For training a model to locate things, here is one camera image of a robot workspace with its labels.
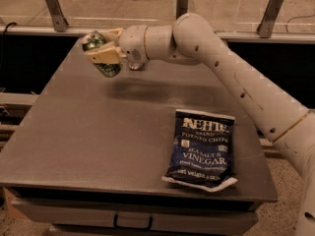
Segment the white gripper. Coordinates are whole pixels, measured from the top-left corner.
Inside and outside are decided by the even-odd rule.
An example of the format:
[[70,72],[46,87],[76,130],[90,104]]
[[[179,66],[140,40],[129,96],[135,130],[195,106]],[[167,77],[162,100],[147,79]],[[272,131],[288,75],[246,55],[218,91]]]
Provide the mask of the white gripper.
[[103,29],[100,34],[108,42],[101,47],[86,51],[89,60],[95,64],[147,63],[145,48],[146,25],[131,26],[128,29]]

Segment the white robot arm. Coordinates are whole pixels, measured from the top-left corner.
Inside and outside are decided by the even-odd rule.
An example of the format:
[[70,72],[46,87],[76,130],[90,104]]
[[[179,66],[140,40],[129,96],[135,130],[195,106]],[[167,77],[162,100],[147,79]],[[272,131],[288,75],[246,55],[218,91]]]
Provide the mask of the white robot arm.
[[204,18],[187,13],[172,26],[92,31],[82,44],[95,64],[163,60],[210,68],[303,178],[295,236],[315,235],[315,113],[231,51]]

